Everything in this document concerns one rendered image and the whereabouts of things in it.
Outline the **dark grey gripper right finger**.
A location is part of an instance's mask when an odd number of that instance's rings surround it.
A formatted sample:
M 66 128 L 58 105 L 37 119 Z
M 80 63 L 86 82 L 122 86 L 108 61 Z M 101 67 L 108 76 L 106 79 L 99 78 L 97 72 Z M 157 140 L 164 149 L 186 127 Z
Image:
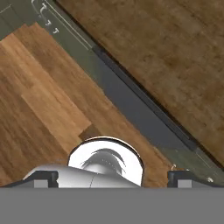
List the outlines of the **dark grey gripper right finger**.
M 198 178 L 191 171 L 168 171 L 167 178 L 167 186 L 170 188 L 224 188 L 224 185 Z

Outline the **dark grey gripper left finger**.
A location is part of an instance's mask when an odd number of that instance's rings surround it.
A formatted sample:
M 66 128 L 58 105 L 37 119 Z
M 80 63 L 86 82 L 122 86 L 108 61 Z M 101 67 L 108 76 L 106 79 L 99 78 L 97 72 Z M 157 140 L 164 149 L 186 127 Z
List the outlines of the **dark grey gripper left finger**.
M 29 188 L 58 188 L 57 179 L 59 174 L 57 171 L 35 171 L 32 175 L 25 179 L 4 185 L 3 188 L 10 187 L 29 187 Z

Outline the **green cupboard door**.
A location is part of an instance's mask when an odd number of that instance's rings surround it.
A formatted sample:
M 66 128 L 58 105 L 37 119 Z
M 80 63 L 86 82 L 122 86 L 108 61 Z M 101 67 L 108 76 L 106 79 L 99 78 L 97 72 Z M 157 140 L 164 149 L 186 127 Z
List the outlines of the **green cupboard door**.
M 45 28 L 53 36 L 62 48 L 94 81 L 100 81 L 99 68 L 95 54 L 92 51 L 91 43 L 82 36 L 83 32 L 80 27 L 53 0 L 30 1 L 41 27 Z M 42 18 L 39 12 L 42 3 L 45 3 L 47 6 L 47 10 L 45 11 L 46 18 Z M 52 24 L 46 26 L 47 20 L 50 20 Z M 55 28 L 58 28 L 59 32 L 53 34 Z
M 188 170 L 204 180 L 210 177 L 215 184 L 224 185 L 224 167 L 203 150 L 190 150 L 184 144 L 160 146 L 159 150 L 178 169 Z

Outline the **white round object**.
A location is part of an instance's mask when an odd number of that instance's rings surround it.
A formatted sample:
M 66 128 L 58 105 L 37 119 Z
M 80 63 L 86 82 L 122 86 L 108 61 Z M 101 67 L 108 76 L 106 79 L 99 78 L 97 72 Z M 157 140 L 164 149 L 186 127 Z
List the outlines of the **white round object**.
M 136 149 L 123 140 L 96 136 L 75 146 L 66 165 L 36 166 L 23 180 L 38 171 L 57 172 L 59 188 L 139 188 L 144 163 Z

